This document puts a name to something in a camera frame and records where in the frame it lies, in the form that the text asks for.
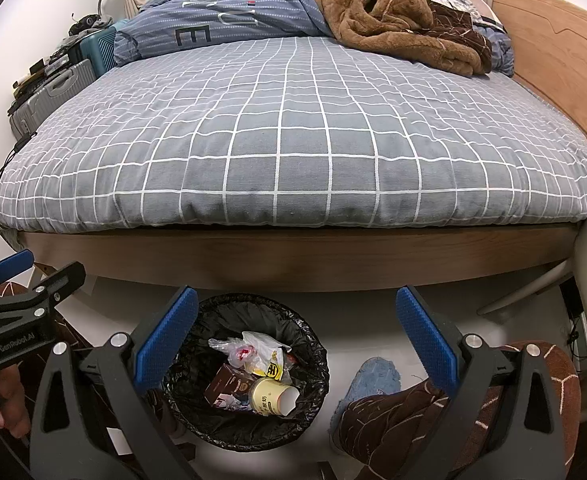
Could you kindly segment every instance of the slipper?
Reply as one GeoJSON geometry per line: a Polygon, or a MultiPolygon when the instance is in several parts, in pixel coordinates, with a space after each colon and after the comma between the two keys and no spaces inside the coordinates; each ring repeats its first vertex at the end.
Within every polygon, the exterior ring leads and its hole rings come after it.
{"type": "Polygon", "coordinates": [[[374,395],[397,394],[400,389],[400,374],[393,362],[382,357],[373,357],[366,361],[353,378],[347,396],[338,402],[336,411],[331,417],[329,434],[332,449],[344,453],[340,448],[339,440],[336,439],[336,433],[349,404],[374,395]]]}

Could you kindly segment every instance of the hand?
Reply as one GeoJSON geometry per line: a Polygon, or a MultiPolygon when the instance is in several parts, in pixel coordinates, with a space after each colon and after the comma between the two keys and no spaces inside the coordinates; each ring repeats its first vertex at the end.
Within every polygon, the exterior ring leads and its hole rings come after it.
{"type": "Polygon", "coordinates": [[[17,365],[0,372],[0,396],[6,399],[0,407],[0,430],[5,428],[16,438],[26,436],[31,431],[31,421],[17,365]]]}

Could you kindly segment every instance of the suitcase handle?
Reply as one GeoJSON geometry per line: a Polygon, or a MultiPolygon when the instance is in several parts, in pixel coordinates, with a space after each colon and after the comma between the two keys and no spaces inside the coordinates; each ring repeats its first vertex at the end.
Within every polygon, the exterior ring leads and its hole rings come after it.
{"type": "Polygon", "coordinates": [[[75,83],[78,82],[78,75],[73,73],[73,70],[65,70],[62,74],[57,76],[53,81],[45,86],[49,96],[57,97],[66,92],[75,83]]]}

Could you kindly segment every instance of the blue gripper pad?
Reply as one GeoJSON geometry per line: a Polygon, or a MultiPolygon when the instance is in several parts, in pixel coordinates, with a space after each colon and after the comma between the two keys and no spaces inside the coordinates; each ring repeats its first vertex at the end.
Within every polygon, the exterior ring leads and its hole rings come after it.
{"type": "Polygon", "coordinates": [[[0,260],[0,283],[7,282],[33,267],[33,253],[29,249],[0,260]]]}
{"type": "Polygon", "coordinates": [[[449,396],[458,391],[458,358],[422,306],[415,289],[403,287],[396,295],[396,314],[433,384],[449,396]]]}
{"type": "Polygon", "coordinates": [[[137,352],[133,385],[139,394],[160,386],[197,317],[198,294],[185,288],[137,352]]]}

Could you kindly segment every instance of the gray suitcase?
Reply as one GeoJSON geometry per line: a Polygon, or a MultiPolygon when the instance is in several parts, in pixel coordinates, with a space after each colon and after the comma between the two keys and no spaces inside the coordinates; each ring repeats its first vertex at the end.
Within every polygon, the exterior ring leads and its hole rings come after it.
{"type": "Polygon", "coordinates": [[[16,139],[32,133],[55,110],[96,80],[91,61],[85,59],[38,88],[28,101],[9,117],[16,139]]]}

